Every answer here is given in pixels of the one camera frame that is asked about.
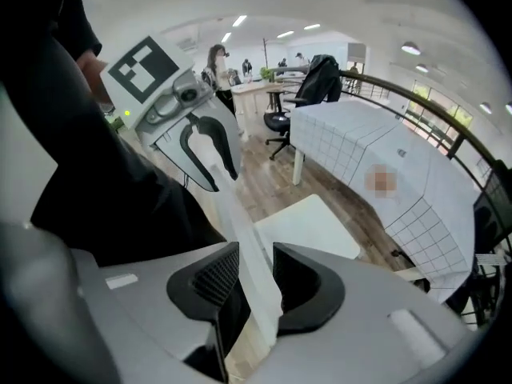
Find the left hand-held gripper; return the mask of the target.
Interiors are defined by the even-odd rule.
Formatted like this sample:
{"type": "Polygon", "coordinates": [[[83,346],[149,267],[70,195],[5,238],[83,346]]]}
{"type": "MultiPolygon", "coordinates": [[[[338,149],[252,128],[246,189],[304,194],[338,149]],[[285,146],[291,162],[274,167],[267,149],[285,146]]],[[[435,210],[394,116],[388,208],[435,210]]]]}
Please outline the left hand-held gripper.
{"type": "Polygon", "coordinates": [[[141,144],[159,150],[204,190],[218,192],[189,140],[193,133],[208,136],[236,180],[241,169],[238,124],[193,67],[192,57],[154,34],[111,62],[101,79],[115,113],[141,144]]]}

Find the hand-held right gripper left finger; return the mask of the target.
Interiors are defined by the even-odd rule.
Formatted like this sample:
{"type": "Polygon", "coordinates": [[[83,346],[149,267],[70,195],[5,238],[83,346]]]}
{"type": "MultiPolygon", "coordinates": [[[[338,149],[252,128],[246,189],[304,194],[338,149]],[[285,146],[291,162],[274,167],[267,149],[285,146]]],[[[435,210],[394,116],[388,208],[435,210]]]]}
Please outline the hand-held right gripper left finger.
{"type": "Polygon", "coordinates": [[[227,383],[222,316],[238,282],[235,243],[100,267],[72,255],[123,383],[227,383]]]}

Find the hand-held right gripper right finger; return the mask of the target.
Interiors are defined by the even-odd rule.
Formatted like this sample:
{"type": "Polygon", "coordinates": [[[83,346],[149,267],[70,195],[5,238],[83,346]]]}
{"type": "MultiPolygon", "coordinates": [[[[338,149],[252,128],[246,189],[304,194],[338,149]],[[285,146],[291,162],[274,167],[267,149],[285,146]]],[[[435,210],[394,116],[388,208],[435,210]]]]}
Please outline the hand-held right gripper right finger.
{"type": "Polygon", "coordinates": [[[443,383],[472,332],[378,266],[274,244],[278,338],[252,383],[443,383]]]}

